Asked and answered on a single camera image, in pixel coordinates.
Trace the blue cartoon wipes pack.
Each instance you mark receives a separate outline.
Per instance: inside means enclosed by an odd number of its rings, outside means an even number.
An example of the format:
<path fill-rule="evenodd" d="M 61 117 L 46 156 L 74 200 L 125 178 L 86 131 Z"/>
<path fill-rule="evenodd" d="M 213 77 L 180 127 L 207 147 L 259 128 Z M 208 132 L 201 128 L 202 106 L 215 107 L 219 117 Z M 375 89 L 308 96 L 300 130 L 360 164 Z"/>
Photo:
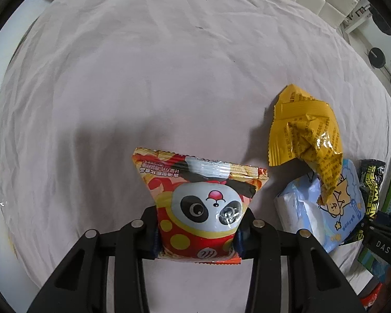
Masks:
<path fill-rule="evenodd" d="M 290 182 L 275 198 L 280 222 L 285 232 L 306 229 L 326 252 L 343 244 L 366 212 L 354 163 L 344 159 L 334 192 L 321 205 L 320 180 L 309 172 Z"/>

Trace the black yellow shoe wipes pack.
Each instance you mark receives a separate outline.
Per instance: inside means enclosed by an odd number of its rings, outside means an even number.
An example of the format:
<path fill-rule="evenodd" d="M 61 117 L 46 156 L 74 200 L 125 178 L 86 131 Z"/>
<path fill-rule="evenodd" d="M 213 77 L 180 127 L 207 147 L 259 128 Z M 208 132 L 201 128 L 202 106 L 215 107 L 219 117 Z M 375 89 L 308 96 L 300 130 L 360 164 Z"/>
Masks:
<path fill-rule="evenodd" d="M 364 202 L 364 214 L 352 232 L 344 241 L 344 245 L 363 240 L 365 225 L 375 219 L 378 208 L 381 184 L 386 163 L 376 159 L 363 159 L 358 170 L 359 191 Z"/>

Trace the red panda snack bag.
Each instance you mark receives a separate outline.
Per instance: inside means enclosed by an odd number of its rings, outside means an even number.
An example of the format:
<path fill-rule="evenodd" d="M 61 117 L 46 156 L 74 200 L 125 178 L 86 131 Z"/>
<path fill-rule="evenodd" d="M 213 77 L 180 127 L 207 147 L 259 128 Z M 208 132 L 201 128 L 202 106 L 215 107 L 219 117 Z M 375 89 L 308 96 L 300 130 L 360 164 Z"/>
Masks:
<path fill-rule="evenodd" d="M 148 148 L 132 160 L 157 208 L 159 258 L 241 263 L 234 238 L 266 169 Z"/>

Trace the yellow snack bag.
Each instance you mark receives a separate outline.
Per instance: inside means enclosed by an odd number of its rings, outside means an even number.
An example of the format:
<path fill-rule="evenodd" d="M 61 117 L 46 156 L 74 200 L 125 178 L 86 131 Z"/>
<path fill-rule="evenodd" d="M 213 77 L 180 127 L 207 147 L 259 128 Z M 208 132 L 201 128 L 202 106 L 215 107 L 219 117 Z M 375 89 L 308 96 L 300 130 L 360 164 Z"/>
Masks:
<path fill-rule="evenodd" d="M 337 187 L 343 165 L 340 128 L 331 106 L 294 84 L 286 86 L 273 108 L 268 165 L 304 161 L 321 184 L 321 205 Z"/>

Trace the black barbell weight plate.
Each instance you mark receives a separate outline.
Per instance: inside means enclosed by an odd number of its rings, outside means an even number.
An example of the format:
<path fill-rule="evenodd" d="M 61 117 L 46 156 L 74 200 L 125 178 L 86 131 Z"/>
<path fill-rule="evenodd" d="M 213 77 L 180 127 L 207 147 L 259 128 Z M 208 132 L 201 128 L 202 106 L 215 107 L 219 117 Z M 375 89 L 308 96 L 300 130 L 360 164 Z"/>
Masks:
<path fill-rule="evenodd" d="M 373 47 L 368 53 L 369 63 L 375 69 L 381 69 L 386 64 L 386 57 L 383 51 L 378 47 Z"/>

